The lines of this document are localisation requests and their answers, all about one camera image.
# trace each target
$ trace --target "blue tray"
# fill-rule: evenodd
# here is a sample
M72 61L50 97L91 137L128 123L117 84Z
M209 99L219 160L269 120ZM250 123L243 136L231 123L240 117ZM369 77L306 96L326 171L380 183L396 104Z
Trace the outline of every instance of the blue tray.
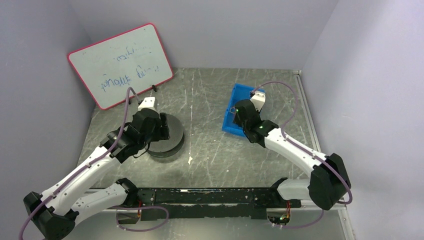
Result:
M230 112L231 107L234 106L238 101L243 99L250 99L250 92L255 89L252 86L246 86L243 84L236 83L234 87L232 88L231 98L228 103L228 107L225 111L225 117L224 122L222 123L222 130L224 132L238 135L241 137L246 137L246 135L243 133L243 129L239 126L237 126L235 123L233 123L235 114ZM265 93L263 89L259 89L259 92Z

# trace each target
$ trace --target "white board surface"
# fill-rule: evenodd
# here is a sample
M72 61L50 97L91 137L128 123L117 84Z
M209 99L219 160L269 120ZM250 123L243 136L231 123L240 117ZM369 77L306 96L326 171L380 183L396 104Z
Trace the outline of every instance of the white board surface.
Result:
M122 103L128 87L142 93L174 76L151 23L73 51L68 61L103 110Z

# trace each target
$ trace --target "black wire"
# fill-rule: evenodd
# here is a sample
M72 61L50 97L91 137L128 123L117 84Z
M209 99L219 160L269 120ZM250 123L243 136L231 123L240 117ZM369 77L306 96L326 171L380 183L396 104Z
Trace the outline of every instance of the black wire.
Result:
M134 156L134 155L132 155L135 159L138 159L139 157L141 157L143 154L145 154L145 153L147 153L147 151L149 150L149 148L150 148L150 142L147 144L147 148L146 148L146 151L144 151L142 154L140 154L140 155L138 155L138 156Z

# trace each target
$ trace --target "wall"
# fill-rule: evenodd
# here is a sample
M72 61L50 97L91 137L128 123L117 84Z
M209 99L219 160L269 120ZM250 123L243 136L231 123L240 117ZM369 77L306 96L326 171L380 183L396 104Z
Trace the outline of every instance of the wall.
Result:
M70 0L93 41L146 23L174 67L301 69L338 0Z
M358 240L423 239L424 4L340 0L303 68L323 150L344 157Z
M90 38L66 0L6 0L0 7L0 233L17 239L23 198L77 164L94 107L66 54ZM30 223L25 239L42 239Z

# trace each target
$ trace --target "gray marble table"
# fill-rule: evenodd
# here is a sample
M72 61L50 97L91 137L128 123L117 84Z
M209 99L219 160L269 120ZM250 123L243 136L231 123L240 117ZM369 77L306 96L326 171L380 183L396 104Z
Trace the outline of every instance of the gray marble table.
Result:
M278 80L299 91L301 88L291 70L175 68L174 72L174 78L159 86L158 92L149 91L140 97L156 97L158 111L181 120L185 143L180 152L168 159L153 158L148 154L137 159L130 157L102 177L93 188L106 188L124 177L140 188L267 187L281 177L306 177L281 155L251 144L246 138L221 131L235 83L257 86ZM264 89L266 102L262 118L282 124L293 112L294 96L279 84L270 84ZM307 108L302 103L299 100L295 118L285 131L314 148L306 118ZM131 118L136 111L137 104L131 104L128 117ZM78 164L90 155L108 132L120 126L123 112L123 104L109 110L94 109Z

